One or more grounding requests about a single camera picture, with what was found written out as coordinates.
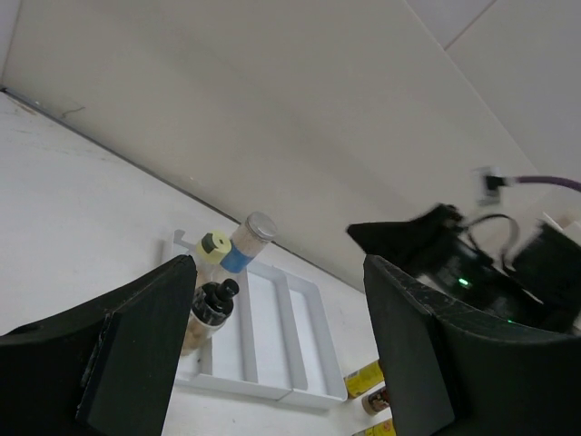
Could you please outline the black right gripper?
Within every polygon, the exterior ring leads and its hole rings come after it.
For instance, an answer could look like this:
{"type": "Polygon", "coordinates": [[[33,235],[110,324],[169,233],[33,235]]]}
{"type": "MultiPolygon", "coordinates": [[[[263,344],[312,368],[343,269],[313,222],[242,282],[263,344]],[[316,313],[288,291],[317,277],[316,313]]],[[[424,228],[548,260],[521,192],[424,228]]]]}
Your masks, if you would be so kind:
{"type": "Polygon", "coordinates": [[[511,255],[514,218],[467,219],[445,204],[346,232],[369,255],[365,293],[397,434],[580,432],[580,340],[561,334],[580,314],[579,243],[542,222],[511,255]],[[494,220],[508,224],[496,256],[473,234],[494,220]]]}

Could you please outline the black-cap spice bottle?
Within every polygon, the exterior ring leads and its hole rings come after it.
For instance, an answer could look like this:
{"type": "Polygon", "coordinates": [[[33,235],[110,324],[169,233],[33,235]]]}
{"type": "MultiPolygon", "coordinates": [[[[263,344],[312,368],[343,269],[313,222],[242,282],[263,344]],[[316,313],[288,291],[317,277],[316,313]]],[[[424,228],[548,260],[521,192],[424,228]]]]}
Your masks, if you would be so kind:
{"type": "Polygon", "coordinates": [[[204,345],[231,317],[234,297],[240,287],[233,279],[207,282],[194,292],[181,356],[187,356],[204,345]]]}

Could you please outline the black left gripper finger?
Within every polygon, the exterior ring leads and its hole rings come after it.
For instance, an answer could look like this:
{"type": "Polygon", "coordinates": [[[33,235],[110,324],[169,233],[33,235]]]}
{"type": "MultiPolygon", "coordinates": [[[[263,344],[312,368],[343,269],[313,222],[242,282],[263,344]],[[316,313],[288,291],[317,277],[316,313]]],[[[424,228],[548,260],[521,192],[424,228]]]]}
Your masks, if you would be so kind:
{"type": "Polygon", "coordinates": [[[2,335],[2,434],[161,434],[196,277],[178,255],[2,335]]]}

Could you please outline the blue-label tall spice jar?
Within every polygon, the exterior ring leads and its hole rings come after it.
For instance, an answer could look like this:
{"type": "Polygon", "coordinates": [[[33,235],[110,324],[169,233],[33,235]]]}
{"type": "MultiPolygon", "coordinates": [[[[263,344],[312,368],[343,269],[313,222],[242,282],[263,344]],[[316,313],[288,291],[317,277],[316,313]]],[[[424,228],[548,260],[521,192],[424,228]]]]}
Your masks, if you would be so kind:
{"type": "Polygon", "coordinates": [[[222,259],[221,268],[230,275],[239,274],[274,240],[277,233],[276,224],[267,214],[251,213],[232,233],[231,250],[222,259]]]}

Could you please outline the yellow-cap spice bottle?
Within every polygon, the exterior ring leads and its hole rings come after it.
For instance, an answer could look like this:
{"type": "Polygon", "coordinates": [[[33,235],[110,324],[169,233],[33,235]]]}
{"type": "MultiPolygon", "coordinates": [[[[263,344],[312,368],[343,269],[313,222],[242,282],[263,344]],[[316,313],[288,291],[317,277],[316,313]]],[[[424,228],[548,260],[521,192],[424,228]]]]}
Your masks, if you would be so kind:
{"type": "Polygon", "coordinates": [[[192,251],[197,269],[196,288],[212,280],[217,266],[230,251],[231,240],[221,231],[210,231],[196,243],[192,251]]]}

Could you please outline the yellow bottle cork cap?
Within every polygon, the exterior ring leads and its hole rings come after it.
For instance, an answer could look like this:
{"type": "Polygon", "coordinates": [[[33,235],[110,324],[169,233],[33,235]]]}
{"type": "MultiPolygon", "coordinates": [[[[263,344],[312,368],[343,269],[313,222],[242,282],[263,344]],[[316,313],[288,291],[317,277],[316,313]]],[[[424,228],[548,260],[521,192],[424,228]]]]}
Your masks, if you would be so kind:
{"type": "Polygon", "coordinates": [[[349,399],[358,398],[382,382],[384,382],[384,375],[379,360],[369,363],[344,377],[349,399]]]}

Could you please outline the small dark-lid brown jar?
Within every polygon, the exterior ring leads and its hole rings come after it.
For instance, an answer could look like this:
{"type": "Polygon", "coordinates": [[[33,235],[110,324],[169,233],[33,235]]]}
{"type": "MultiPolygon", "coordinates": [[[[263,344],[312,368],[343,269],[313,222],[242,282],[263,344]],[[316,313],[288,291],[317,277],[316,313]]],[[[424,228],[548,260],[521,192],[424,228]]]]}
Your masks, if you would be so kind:
{"type": "Polygon", "coordinates": [[[389,393],[386,386],[383,386],[372,393],[367,394],[362,400],[363,410],[369,416],[375,416],[390,407],[389,393]]]}

